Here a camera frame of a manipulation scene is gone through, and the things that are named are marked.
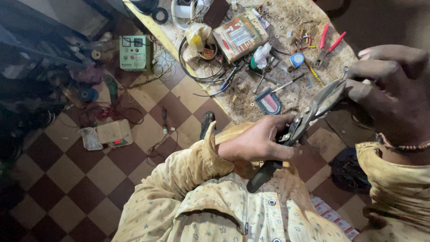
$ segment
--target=shirt sleeve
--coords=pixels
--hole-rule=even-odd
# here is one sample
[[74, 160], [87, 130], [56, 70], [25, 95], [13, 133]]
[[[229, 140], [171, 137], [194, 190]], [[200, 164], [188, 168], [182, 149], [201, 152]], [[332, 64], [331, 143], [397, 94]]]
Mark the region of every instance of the shirt sleeve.
[[171, 154], [135, 187], [112, 241], [166, 241], [185, 195], [234, 169], [233, 162], [215, 152], [215, 123], [210, 124], [204, 140]]

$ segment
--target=yellow plastic bag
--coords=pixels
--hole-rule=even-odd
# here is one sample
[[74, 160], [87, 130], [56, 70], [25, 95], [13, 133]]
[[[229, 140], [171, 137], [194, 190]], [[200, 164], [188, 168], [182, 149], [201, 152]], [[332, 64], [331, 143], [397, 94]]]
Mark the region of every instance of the yellow plastic bag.
[[211, 31], [211, 27], [206, 24], [191, 24], [185, 31], [188, 44], [197, 51], [202, 52]]

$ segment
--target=foot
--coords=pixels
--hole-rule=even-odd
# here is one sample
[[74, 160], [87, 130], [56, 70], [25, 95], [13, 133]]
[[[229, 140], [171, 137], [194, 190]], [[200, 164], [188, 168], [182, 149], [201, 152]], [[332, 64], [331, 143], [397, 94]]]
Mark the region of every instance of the foot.
[[207, 111], [202, 117], [202, 132], [200, 133], [200, 139], [204, 139], [206, 131], [208, 131], [209, 124], [215, 121], [215, 114], [212, 111]]

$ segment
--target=dirty table surface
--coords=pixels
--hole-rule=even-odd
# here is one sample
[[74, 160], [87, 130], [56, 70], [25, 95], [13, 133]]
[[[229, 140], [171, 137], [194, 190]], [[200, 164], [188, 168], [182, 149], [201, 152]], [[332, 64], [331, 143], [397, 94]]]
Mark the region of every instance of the dirty table surface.
[[[170, 21], [167, 21], [165, 24], [158, 25], [150, 16], [140, 14], [135, 10], [128, 0], [124, 0], [124, 3], [129, 6], [133, 13], [142, 21], [151, 33], [154, 34], [159, 42], [161, 42], [163, 46], [177, 59], [178, 48], [185, 36], [185, 31], [177, 28]], [[238, 7], [237, 12], [233, 12], [231, 9], [228, 10], [227, 16], [229, 18], [232, 19], [245, 11], [251, 10], [251, 8], [244, 8], [242, 6], [261, 4], [262, 2], [258, 2], [256, 0], [241, 0], [238, 1], [238, 3], [240, 6]], [[170, 0], [160, 0], [159, 6], [166, 8], [169, 14], [171, 14]], [[340, 36], [330, 23], [327, 15], [312, 0], [271, 0], [270, 2], [263, 2], [263, 6], [270, 6], [267, 10], [267, 14], [264, 15], [264, 18], [270, 23], [270, 26], [266, 31], [269, 36], [271, 36], [269, 43], [273, 47], [284, 49], [289, 53], [292, 53], [295, 50], [295, 45], [290, 45], [293, 36], [297, 36], [298, 32], [300, 32], [302, 28], [311, 36], [312, 45], [316, 46], [316, 48], [308, 48], [301, 51], [310, 65], [312, 65], [318, 57], [319, 42], [326, 23], [329, 24], [329, 29], [326, 35], [324, 50], [327, 50], [332, 44], [334, 44]], [[288, 31], [292, 32], [291, 38], [286, 37]], [[276, 34], [284, 35], [285, 37], [276, 39], [274, 37]], [[204, 61], [197, 55], [197, 51], [192, 50], [190, 47], [183, 50], [182, 54], [183, 59], [187, 64], [187, 69], [193, 75], [198, 77], [207, 77], [211, 76], [212, 73], [215, 73], [219, 69], [219, 64], [216, 62]], [[322, 86], [305, 64], [302, 64], [298, 69], [291, 73], [283, 71], [279, 65], [283, 65], [287, 68], [291, 63], [289, 61], [289, 56], [281, 54], [280, 57], [283, 61], [280, 62], [272, 71], [268, 72], [267, 76], [269, 78], [277, 80], [280, 83], [287, 83], [302, 73], [308, 72], [308, 74], [303, 78], [276, 92], [277, 97], [281, 101], [281, 110], [298, 107], [299, 111], [302, 111], [307, 105], [309, 105], [309, 102], [312, 100], [315, 93], [318, 92]], [[355, 61], [357, 61], [357, 58], [351, 47], [345, 42], [345, 40], [342, 40], [336, 49], [326, 56], [324, 64], [320, 69], [315, 71], [321, 78], [322, 82], [324, 84], [328, 84], [341, 77], [344, 66], [350, 66]], [[306, 77], [308, 77], [312, 82], [311, 88], [308, 88], [309, 81]], [[235, 124], [247, 121], [257, 121], [264, 115], [257, 105], [251, 106], [251, 103], [254, 102], [254, 98], [256, 97], [252, 91], [257, 86], [259, 80], [259, 76], [246, 72], [244, 68], [236, 75], [227, 90], [215, 96], [217, 103], [224, 108]], [[222, 83], [214, 84], [211, 88], [206, 89], [206, 91], [216, 93], [218, 92], [221, 84]], [[273, 90], [277, 88], [275, 84], [272, 84], [269, 81], [263, 81], [257, 94], [261, 93], [267, 87], [271, 87]]]

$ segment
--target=green electrical panel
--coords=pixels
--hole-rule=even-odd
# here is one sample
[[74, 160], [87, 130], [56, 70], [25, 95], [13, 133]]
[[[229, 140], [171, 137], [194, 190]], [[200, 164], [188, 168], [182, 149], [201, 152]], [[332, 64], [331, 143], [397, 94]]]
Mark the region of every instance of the green electrical panel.
[[125, 71], [150, 71], [154, 49], [146, 36], [121, 36], [120, 68]]

